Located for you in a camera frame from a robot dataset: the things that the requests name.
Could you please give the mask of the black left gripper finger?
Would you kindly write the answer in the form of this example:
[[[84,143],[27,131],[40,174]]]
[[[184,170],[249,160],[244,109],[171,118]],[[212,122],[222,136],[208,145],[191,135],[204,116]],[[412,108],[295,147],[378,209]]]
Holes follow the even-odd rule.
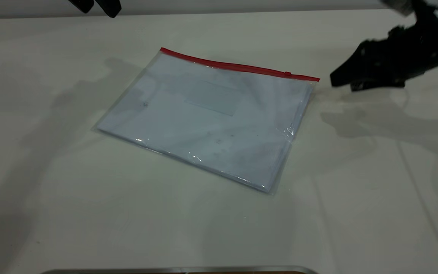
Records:
[[[122,10],[122,5],[120,0],[96,0],[95,1],[99,7],[101,7],[104,13],[110,17],[115,18]]]
[[[69,2],[84,14],[90,12],[95,3],[94,0],[69,0]]]

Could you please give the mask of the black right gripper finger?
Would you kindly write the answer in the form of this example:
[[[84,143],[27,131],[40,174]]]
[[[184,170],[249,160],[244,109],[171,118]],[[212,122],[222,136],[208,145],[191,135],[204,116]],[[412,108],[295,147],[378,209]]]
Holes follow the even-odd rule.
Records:
[[[376,87],[377,41],[365,40],[354,53],[332,73],[332,87],[349,85],[351,88]]]
[[[371,79],[351,82],[351,91],[360,92],[376,88],[405,88],[404,79]]]

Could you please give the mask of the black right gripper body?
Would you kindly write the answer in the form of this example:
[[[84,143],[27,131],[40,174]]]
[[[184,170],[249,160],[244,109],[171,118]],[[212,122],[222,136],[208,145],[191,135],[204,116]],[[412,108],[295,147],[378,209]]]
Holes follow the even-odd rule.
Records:
[[[406,81],[434,68],[434,25],[396,27],[371,41],[371,80]]]

